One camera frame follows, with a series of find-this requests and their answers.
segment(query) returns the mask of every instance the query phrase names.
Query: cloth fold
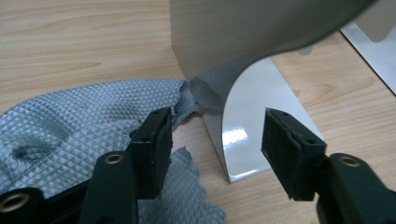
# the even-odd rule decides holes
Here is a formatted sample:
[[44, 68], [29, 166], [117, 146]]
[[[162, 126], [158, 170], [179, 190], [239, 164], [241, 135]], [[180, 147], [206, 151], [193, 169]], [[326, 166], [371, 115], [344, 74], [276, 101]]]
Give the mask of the cloth fold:
[[[50, 197], [75, 186], [91, 177], [99, 156], [124, 150], [131, 140], [129, 133], [151, 111], [166, 106], [172, 108], [174, 126], [193, 113], [189, 83], [116, 81], [56, 91], [14, 106], [0, 117], [0, 194], [33, 187]], [[224, 220], [216, 208], [219, 220]], [[177, 206], [173, 209], [186, 212]], [[184, 221], [168, 223], [193, 223]]]

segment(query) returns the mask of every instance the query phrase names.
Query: wooden table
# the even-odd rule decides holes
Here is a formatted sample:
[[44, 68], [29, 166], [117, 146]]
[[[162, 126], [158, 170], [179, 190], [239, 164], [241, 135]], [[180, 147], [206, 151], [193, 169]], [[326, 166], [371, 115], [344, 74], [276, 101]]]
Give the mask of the wooden table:
[[[328, 154], [367, 161], [396, 189], [396, 99], [339, 34], [308, 56], [273, 57]], [[130, 78], [183, 78], [171, 47], [167, 0], [0, 2], [0, 113], [39, 94]], [[318, 223], [315, 203], [289, 201], [268, 171], [229, 184], [199, 116], [174, 132], [227, 223]]]

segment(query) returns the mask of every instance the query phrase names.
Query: textured fabric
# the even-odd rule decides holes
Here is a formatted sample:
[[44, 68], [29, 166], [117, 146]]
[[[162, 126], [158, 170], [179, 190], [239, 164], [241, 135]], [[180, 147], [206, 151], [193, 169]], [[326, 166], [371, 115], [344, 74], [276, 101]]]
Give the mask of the textured fabric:
[[[0, 117], [0, 194], [33, 187], [50, 197], [90, 178], [99, 156], [124, 150], [129, 133], [149, 112], [166, 106], [172, 108], [173, 125], [194, 112], [188, 83], [117, 81], [57, 91], [16, 105]], [[169, 197], [179, 195], [176, 190], [167, 192]], [[209, 205], [201, 202], [201, 196], [202, 192], [196, 200], [203, 203], [203, 210]], [[185, 212], [177, 205], [173, 209]]]
[[171, 159], [161, 199], [138, 202], [139, 223], [223, 223], [225, 213], [204, 200], [205, 189], [199, 185], [199, 173], [192, 166], [191, 154], [181, 148]]

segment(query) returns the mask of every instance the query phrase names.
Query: black plastic part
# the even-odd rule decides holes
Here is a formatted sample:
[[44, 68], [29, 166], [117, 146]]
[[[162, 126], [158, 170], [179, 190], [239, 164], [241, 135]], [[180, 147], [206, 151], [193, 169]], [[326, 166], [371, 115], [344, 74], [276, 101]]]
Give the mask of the black plastic part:
[[101, 156], [93, 170], [78, 223], [132, 223], [138, 221], [134, 170], [128, 152]]
[[51, 224], [77, 223], [89, 183], [90, 180], [86, 180], [47, 199]]
[[330, 156], [329, 183], [344, 223], [396, 223], [396, 199], [363, 160]]
[[138, 199], [154, 199], [160, 194], [172, 144], [170, 108], [151, 112], [126, 149], [132, 154]]
[[0, 196], [0, 223], [47, 223], [46, 204], [39, 189], [14, 189]]
[[265, 110], [262, 153], [293, 200], [314, 199], [314, 171], [325, 156], [326, 146], [292, 115]]

